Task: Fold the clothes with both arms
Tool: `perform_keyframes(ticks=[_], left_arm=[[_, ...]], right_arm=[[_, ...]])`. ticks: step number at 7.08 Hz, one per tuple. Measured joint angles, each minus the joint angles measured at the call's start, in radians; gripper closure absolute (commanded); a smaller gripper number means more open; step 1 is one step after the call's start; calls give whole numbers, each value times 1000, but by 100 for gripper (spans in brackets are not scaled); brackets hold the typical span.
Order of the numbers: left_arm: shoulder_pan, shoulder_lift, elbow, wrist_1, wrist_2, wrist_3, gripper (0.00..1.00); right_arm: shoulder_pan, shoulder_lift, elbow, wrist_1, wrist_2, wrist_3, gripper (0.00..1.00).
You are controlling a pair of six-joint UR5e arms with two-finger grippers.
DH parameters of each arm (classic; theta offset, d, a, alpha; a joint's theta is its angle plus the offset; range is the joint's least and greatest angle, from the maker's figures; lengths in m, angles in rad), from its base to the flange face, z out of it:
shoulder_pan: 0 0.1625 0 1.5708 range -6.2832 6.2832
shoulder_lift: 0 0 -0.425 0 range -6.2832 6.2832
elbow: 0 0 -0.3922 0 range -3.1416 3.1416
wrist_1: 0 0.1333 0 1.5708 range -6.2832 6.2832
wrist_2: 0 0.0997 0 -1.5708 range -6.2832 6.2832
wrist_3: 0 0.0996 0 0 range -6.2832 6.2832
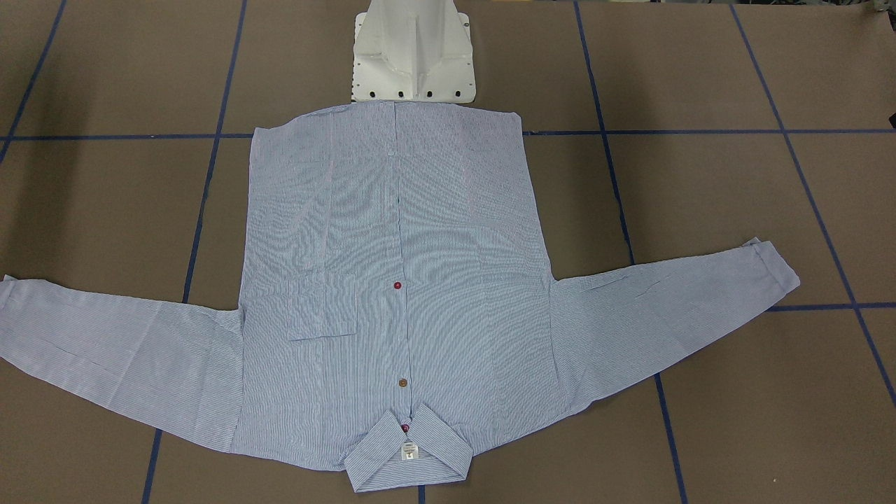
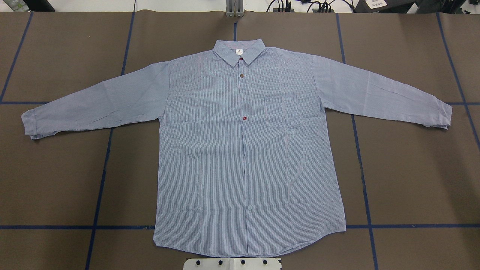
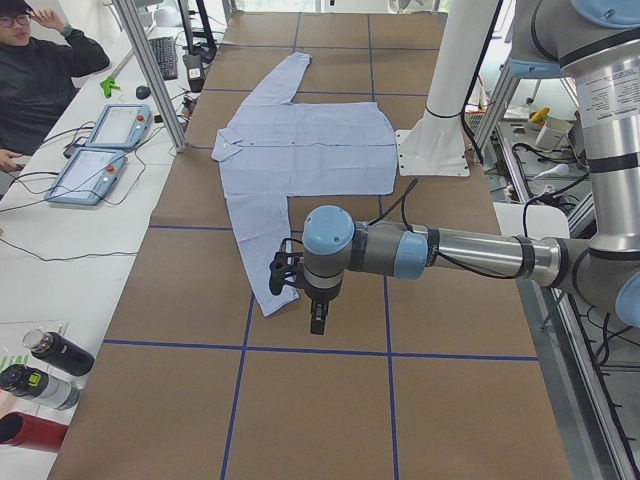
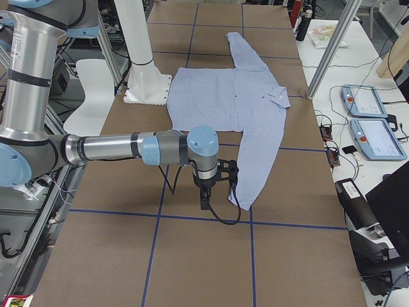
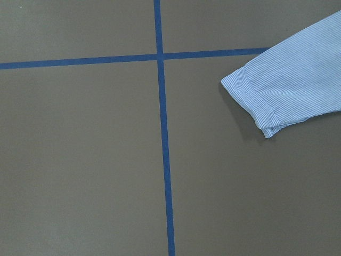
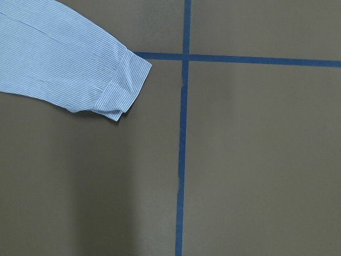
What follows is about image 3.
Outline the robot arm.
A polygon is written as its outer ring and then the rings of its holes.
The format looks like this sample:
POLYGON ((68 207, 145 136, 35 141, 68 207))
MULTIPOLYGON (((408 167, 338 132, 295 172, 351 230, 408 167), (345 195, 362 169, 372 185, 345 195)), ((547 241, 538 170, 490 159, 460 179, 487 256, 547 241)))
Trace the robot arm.
POLYGON ((295 284, 322 334, 346 271, 416 279, 431 266, 495 279, 525 278, 639 323, 639 5, 635 1, 521 1, 511 64, 519 76, 559 73, 577 87, 595 234, 531 238, 528 207, 498 203, 506 236, 356 222, 336 206, 306 218, 295 284))

